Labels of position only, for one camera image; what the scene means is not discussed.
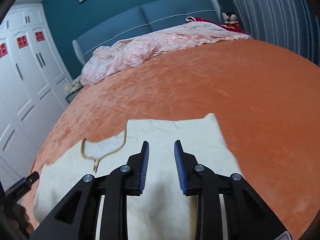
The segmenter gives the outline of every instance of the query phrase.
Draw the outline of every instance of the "white cloth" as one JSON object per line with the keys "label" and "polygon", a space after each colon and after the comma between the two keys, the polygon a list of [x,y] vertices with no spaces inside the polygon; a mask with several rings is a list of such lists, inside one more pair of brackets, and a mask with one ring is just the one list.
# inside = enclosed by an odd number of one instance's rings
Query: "white cloth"
{"label": "white cloth", "polygon": [[[99,143],[86,142],[86,156],[103,156],[119,148],[124,132]],[[110,174],[126,164],[130,155],[149,142],[150,156],[145,190],[140,197],[128,197],[128,234],[131,240],[194,239],[196,202],[180,189],[174,158],[174,142],[196,156],[198,163],[216,174],[241,173],[233,154],[227,149],[214,114],[203,119],[183,121],[129,120],[125,146],[101,160],[95,177]],[[80,153],[81,142],[52,165],[45,165],[36,193],[34,216],[41,222],[63,196],[85,175],[93,174],[93,161]]]}
{"label": "white cloth", "polygon": [[84,86],[93,85],[121,70],[136,67],[148,58],[204,43],[248,39],[243,33],[230,32],[208,22],[189,22],[135,38],[101,46],[82,69]]}

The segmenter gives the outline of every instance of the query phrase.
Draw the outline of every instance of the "white wardrobe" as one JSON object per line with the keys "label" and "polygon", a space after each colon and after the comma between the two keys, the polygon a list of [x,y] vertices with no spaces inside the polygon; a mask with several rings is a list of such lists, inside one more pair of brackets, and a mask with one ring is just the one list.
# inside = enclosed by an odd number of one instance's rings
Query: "white wardrobe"
{"label": "white wardrobe", "polygon": [[13,6],[0,25],[0,180],[4,190],[27,176],[68,106],[72,82],[42,4]]}

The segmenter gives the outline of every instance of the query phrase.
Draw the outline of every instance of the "stuffed toy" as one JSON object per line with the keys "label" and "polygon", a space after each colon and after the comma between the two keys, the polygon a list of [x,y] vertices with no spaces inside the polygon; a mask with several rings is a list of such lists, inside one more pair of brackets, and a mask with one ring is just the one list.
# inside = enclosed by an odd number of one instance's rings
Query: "stuffed toy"
{"label": "stuffed toy", "polygon": [[239,28],[237,16],[234,13],[222,13],[224,24],[229,27]]}

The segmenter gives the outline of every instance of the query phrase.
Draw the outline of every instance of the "orange bedspread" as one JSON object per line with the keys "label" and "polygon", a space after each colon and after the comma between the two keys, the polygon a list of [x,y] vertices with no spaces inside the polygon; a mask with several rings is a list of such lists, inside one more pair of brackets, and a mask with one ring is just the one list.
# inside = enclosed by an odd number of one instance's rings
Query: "orange bedspread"
{"label": "orange bedspread", "polygon": [[[116,135],[128,119],[182,120],[207,113],[215,113],[247,181],[297,240],[320,208],[320,68],[262,41],[171,52],[81,90],[49,134],[33,171],[83,138]],[[36,189],[37,184],[23,199],[30,215]]]}

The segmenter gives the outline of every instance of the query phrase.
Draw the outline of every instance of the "blue upholstered headboard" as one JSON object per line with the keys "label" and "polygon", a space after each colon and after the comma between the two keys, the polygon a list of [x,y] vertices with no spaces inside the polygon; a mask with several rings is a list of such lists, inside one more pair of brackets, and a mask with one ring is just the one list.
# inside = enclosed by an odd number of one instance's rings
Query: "blue upholstered headboard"
{"label": "blue upholstered headboard", "polygon": [[159,0],[134,7],[98,24],[72,42],[78,60],[85,65],[100,46],[186,23],[186,17],[221,23],[217,0]]}

